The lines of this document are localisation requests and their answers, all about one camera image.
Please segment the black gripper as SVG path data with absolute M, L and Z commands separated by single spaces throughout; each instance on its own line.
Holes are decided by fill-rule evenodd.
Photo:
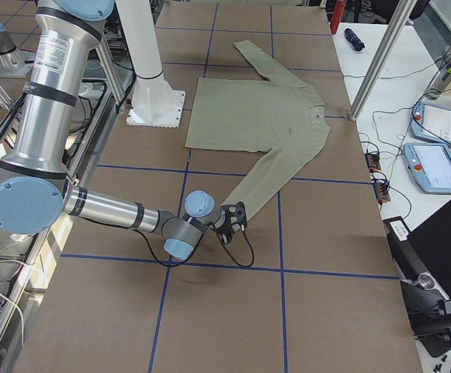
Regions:
M 218 234 L 223 244 L 231 242 L 237 230 L 245 232 L 248 227 L 245 204 L 241 201 L 236 204 L 220 206 L 220 218 L 213 225 L 213 230 Z

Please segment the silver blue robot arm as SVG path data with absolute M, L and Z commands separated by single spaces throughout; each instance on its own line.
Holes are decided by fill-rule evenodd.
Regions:
M 117 12 L 133 66 L 134 87 L 124 89 L 111 62 L 104 24 Z M 119 102 L 131 100 L 130 125 L 177 127 L 185 94 L 163 75 L 151 7 L 147 1 L 42 1 L 36 11 L 42 33 L 13 150 L 0 161 L 0 228 L 33 235 L 61 214 L 101 225 L 154 233 L 179 262 L 193 255 L 212 230 L 226 246 L 247 227 L 243 203 L 219 205 L 201 191 L 192 192 L 186 212 L 176 216 L 142 204 L 75 186 L 62 162 L 71 117 L 88 54 L 97 49 Z

